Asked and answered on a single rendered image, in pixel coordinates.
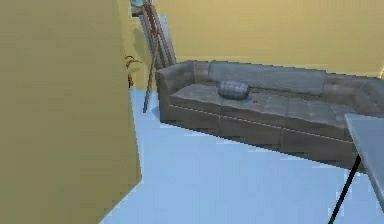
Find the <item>grey table with black legs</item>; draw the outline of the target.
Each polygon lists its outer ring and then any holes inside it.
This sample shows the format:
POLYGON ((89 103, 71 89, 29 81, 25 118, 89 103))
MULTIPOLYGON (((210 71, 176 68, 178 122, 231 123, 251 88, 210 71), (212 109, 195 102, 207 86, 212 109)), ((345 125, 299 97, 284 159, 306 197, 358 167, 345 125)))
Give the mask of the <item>grey table with black legs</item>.
POLYGON ((344 117, 357 156, 327 224, 334 223, 360 165, 364 166, 384 213, 384 118, 351 113, 344 117))

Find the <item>brown house plant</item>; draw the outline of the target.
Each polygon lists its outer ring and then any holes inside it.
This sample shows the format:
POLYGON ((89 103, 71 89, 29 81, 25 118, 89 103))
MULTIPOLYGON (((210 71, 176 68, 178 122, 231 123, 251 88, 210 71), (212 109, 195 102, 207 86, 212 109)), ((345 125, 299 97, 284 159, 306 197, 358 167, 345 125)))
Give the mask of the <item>brown house plant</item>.
POLYGON ((130 71, 130 67, 132 64, 141 64, 140 60, 137 60, 135 57, 132 55, 125 55, 125 67, 127 69, 127 81, 128 81, 128 87, 131 88, 134 86, 134 80, 130 71))

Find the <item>grey checked round pillow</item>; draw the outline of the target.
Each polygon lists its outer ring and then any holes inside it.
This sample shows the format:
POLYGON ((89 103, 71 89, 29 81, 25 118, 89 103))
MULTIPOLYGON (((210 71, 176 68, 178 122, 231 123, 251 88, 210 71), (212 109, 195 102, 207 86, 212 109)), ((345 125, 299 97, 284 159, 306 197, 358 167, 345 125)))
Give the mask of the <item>grey checked round pillow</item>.
POLYGON ((221 97, 233 100, 246 99, 250 92, 250 86, 244 82, 227 80, 218 85, 218 94, 221 97))

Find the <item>brown tripod floor lamp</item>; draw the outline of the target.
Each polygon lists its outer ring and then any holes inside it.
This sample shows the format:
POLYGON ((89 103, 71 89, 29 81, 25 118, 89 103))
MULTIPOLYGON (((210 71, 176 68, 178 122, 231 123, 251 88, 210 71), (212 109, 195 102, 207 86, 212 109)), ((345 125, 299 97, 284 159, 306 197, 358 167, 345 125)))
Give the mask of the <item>brown tripod floor lamp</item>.
POLYGON ((169 36, 169 28, 164 15, 157 12, 150 0, 141 0, 141 14, 138 16, 144 37, 151 54, 148 82, 145 92, 143 112, 146 113, 152 92, 154 73, 156 70, 176 63, 173 45, 169 36))

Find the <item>grey sofa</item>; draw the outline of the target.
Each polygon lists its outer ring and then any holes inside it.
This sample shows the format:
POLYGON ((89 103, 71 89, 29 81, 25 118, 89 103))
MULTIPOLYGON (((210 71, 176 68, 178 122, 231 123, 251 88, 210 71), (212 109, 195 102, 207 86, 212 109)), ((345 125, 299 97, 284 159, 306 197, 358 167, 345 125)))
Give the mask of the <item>grey sofa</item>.
POLYGON ((156 73, 160 120, 349 169, 357 156, 347 113, 384 117, 384 80, 262 64, 186 61, 156 73), (248 84, 246 99, 218 94, 248 84))

